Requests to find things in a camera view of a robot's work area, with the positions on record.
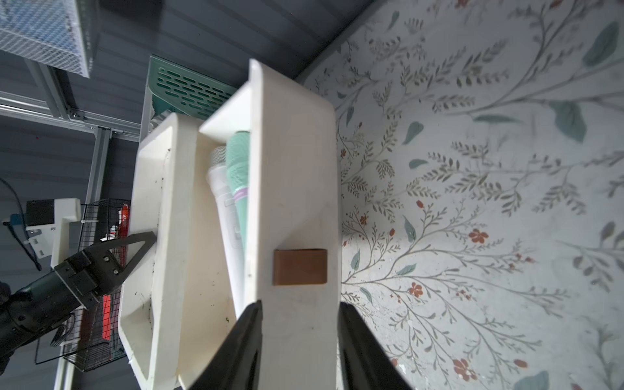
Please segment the white pulled out drawer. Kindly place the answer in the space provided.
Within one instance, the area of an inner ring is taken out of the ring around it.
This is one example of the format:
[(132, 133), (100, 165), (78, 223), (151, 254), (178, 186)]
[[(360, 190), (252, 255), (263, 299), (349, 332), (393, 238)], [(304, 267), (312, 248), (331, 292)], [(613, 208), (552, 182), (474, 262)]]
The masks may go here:
[[(261, 389), (336, 388), (340, 180), (330, 102), (251, 60), (249, 79), (199, 128), (250, 143), (245, 302), (263, 306)], [(276, 250), (327, 253), (323, 284), (278, 285)]]

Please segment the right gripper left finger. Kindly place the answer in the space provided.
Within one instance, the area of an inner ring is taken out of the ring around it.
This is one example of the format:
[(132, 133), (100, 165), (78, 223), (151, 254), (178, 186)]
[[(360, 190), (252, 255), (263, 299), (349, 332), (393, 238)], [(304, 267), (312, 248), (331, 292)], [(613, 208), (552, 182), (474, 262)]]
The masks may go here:
[(248, 305), (191, 390), (255, 390), (263, 345), (263, 305)]

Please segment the green microphone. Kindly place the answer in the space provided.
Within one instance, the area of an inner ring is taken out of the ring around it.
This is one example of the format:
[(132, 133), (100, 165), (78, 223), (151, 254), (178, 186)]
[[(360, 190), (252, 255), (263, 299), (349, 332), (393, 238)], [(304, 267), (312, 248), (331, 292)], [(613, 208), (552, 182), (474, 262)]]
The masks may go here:
[(235, 133), (227, 141), (225, 154), (226, 177), (237, 210), (243, 248), (246, 247), (247, 238), (250, 141), (250, 132)]

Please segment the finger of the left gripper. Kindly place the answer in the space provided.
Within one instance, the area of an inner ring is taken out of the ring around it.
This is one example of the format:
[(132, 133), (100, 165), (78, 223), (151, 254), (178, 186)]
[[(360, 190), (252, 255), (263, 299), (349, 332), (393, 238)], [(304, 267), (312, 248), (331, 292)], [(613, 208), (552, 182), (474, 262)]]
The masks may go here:
[(148, 231), (91, 245), (91, 272), (96, 278), (98, 293), (109, 294), (121, 287), (156, 240), (156, 234)]

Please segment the white plastic drawer unit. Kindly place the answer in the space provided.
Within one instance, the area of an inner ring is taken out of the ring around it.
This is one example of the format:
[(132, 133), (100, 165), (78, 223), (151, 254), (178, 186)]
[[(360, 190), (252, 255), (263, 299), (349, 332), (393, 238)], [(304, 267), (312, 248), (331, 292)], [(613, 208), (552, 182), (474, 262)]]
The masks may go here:
[(143, 389), (190, 388), (237, 319), (200, 124), (169, 115), (136, 157), (129, 230), (157, 240), (123, 284), (119, 326)]

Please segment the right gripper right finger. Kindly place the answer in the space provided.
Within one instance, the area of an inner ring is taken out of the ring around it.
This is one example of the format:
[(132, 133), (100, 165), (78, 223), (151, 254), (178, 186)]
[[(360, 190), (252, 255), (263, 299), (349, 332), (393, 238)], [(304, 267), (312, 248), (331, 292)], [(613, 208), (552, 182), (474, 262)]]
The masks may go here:
[(411, 389), (354, 305), (341, 302), (337, 327), (344, 389)]

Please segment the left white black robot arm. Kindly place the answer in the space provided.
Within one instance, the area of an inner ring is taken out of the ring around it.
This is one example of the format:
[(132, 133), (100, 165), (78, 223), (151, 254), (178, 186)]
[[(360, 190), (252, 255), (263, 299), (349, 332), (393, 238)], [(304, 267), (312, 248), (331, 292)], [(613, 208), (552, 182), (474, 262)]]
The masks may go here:
[(119, 289), (156, 241), (154, 232), (140, 232), (93, 244), (11, 294), (1, 304), (1, 371), (17, 349)]

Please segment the white microphone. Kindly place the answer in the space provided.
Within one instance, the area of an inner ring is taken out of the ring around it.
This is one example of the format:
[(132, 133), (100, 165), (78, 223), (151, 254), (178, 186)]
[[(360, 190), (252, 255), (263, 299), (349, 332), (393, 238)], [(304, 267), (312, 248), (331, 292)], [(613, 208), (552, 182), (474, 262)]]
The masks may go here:
[(207, 181), (216, 202), (219, 227), (224, 242), (232, 301), (236, 317), (245, 310), (244, 305), (244, 252), (240, 235), (237, 209), (227, 180), (226, 147), (218, 146), (210, 154)]

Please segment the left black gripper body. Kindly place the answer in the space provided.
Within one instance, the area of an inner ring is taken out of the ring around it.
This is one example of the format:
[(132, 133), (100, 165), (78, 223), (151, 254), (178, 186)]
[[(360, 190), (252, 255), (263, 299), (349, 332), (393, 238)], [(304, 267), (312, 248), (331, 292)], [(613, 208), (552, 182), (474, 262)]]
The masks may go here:
[(98, 284), (91, 272), (91, 266), (89, 249), (85, 249), (54, 267), (54, 272), (80, 306), (86, 310), (99, 304), (103, 296), (110, 295), (110, 293), (103, 295), (98, 293)]

